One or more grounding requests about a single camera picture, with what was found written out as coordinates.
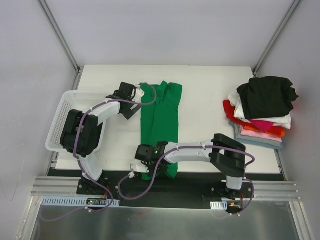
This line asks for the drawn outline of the right aluminium frame post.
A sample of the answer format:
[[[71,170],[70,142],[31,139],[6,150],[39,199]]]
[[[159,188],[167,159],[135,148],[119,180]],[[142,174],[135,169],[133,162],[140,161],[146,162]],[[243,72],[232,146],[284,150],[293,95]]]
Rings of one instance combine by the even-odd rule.
[[[275,29],[272,37],[268,41],[264,51],[262,52],[260,58],[258,59],[257,63],[254,67],[251,68],[252,75],[254,77],[257,76],[259,70],[262,68],[264,63],[266,62],[268,56],[271,54],[273,48],[277,44],[277,42],[280,40],[282,34],[284,33],[286,27],[288,26],[289,22],[299,9],[300,5],[302,4],[303,0],[293,0],[288,9],[286,10],[284,16],[282,17],[281,21],[279,22],[277,28]]]

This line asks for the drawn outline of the folded red t shirt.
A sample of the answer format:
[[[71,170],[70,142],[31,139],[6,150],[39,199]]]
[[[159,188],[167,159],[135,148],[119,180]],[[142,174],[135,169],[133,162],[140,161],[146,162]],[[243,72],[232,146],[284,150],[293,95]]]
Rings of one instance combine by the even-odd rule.
[[[235,113],[235,107],[231,105],[231,102],[229,100],[224,100],[223,101],[223,109],[224,109],[224,112],[226,114],[226,117],[231,121],[233,122],[234,124],[238,124],[242,127],[244,126],[250,126],[250,127],[253,127],[254,125],[251,124],[250,122],[245,122],[245,121],[242,121],[236,117],[234,117],[234,113]]]

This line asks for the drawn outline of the aluminium front rail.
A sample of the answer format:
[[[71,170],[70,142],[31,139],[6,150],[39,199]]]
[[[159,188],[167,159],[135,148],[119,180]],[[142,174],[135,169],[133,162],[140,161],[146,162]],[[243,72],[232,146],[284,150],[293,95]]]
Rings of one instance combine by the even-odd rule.
[[[35,179],[32,196],[45,197],[95,197],[84,190],[79,177],[40,176]],[[244,181],[242,190],[253,194],[255,201],[300,202],[302,196],[295,182],[290,181]]]

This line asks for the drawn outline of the left aluminium frame post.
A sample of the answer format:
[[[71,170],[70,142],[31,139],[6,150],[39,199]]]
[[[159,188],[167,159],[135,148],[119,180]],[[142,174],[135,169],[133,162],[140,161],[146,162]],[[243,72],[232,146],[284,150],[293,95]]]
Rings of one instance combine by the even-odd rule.
[[[37,0],[37,3],[39,4],[43,14],[45,15],[46,19],[48,20],[48,23],[50,27],[52,28],[57,40],[59,41],[64,53],[66,54],[72,68],[75,70],[76,73],[78,73],[81,70],[81,67],[79,66],[69,44],[66,41],[66,38],[46,0]]]

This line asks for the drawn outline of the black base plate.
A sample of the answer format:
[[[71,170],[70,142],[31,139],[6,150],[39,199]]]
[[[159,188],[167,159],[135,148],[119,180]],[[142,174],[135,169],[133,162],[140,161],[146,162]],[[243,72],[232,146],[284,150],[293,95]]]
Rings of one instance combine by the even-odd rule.
[[[128,175],[126,171],[102,172],[98,180],[100,186],[80,178],[79,183],[85,191],[102,196],[107,187],[113,198],[120,201],[122,207],[142,208],[176,208],[176,209],[207,209],[211,202],[227,200],[248,200],[252,197],[241,190],[228,190],[226,177],[221,173],[183,173],[179,172],[174,179],[165,174],[156,177],[151,189],[137,200],[124,199],[121,196],[135,197],[142,194],[149,186],[149,181],[142,180],[141,174],[123,183],[120,180]]]

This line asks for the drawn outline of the white plastic laundry basket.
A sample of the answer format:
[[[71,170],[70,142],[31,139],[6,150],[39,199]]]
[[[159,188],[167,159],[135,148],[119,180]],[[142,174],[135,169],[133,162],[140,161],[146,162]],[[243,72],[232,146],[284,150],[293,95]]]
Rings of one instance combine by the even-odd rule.
[[[62,132],[72,109],[85,113],[88,109],[96,106],[106,99],[105,92],[92,92],[84,90],[69,90],[65,92],[55,112],[48,136],[45,142],[47,150],[58,153],[66,153],[67,150],[60,144]]]

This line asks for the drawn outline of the aluminium frame post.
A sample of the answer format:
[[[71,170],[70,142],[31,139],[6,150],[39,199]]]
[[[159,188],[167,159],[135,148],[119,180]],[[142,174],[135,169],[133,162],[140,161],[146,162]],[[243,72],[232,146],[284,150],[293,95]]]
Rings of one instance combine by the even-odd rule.
[[[37,3],[39,4],[43,14],[45,15],[46,19],[48,20],[48,23],[50,27],[52,28],[57,40],[59,41],[64,53],[66,54],[72,68],[75,70],[76,73],[78,73],[81,70],[81,67],[79,66],[69,44],[66,41],[66,38],[46,0],[37,0]]]
[[[264,63],[266,62],[268,56],[271,54],[273,48],[277,44],[277,42],[280,40],[282,34],[284,33],[286,27],[288,26],[289,22],[299,9],[300,5],[302,4],[303,0],[293,0],[288,9],[286,10],[284,16],[282,17],[281,21],[279,22],[277,28],[275,29],[272,37],[268,41],[264,51],[262,52],[260,58],[258,59],[257,63],[254,67],[251,68],[252,75],[254,77],[257,76],[259,70],[262,68]]]

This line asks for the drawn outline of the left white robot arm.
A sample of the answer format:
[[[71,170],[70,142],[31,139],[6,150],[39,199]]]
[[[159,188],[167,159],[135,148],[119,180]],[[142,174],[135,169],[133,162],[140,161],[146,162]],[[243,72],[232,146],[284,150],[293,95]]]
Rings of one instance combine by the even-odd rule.
[[[107,120],[116,115],[131,119],[141,109],[144,94],[140,85],[121,82],[112,94],[71,90],[61,98],[46,147],[66,151],[80,162],[83,176],[90,179],[88,188],[96,195],[106,189],[97,152]]]

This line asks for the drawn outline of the folded white t shirt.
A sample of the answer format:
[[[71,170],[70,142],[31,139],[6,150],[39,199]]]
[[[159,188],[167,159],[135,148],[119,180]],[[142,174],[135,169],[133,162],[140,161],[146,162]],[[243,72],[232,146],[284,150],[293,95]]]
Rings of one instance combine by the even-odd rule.
[[[273,123],[275,127],[283,127],[287,130],[292,128],[292,116],[290,113],[283,116],[271,115],[271,111],[265,108],[262,104],[258,104],[258,108],[254,103],[250,103],[247,99],[242,99],[242,95],[237,90],[231,92],[227,100],[229,100],[232,107],[235,107],[233,116],[236,119],[250,123],[250,120],[265,121]]]

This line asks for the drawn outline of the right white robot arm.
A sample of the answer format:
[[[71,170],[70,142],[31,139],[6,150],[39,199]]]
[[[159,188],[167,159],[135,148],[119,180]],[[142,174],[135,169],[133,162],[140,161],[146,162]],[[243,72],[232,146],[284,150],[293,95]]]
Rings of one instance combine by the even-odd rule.
[[[216,133],[211,140],[192,143],[158,142],[156,146],[138,146],[134,161],[130,164],[132,172],[146,173],[165,171],[181,162],[210,163],[226,176],[225,193],[232,198],[243,191],[243,177],[246,168],[246,146]]]

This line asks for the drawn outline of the folded black t shirt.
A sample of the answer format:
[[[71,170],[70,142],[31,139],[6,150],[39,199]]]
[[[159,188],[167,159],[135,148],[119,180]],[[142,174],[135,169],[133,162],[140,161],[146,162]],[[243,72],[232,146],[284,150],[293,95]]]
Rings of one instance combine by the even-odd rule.
[[[293,83],[278,76],[250,78],[248,83],[239,86],[237,91],[242,99],[255,102],[256,108],[258,104],[263,105],[271,111],[270,115],[275,117],[289,114],[294,109],[293,102],[299,98]]]

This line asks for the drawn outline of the folded magenta t shirt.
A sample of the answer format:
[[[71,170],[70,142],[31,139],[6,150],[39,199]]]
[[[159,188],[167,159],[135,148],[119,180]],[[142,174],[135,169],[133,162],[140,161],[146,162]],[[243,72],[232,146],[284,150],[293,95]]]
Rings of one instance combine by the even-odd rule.
[[[259,130],[261,130],[263,133],[266,133],[269,129],[271,129],[274,126],[273,122],[264,121],[264,120],[250,119],[249,122]]]

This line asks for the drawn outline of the folded orange t shirt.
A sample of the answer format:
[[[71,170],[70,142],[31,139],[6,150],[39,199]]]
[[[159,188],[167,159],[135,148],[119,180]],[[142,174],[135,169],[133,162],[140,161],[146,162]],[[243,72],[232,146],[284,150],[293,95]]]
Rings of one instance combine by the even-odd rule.
[[[286,136],[285,129],[283,127],[278,127],[278,126],[273,126],[268,131],[262,131],[262,130],[260,130],[259,128],[255,127],[255,126],[251,127],[251,126],[248,126],[248,125],[245,125],[244,129],[248,130],[248,131],[257,132],[257,133],[264,133],[264,134],[276,136],[276,137],[279,137],[281,139],[283,139]]]

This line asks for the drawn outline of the folded pink t shirt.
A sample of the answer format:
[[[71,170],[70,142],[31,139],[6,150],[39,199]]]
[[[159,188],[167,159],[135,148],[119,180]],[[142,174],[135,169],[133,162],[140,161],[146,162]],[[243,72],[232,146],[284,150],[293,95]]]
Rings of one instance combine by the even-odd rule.
[[[279,143],[281,143],[283,141],[278,136],[270,135],[270,134],[263,133],[263,132],[256,132],[256,131],[252,131],[252,130],[247,130],[243,126],[240,126],[240,134],[242,136],[266,139],[266,140],[271,140],[271,141],[275,141],[275,142],[279,142]]]

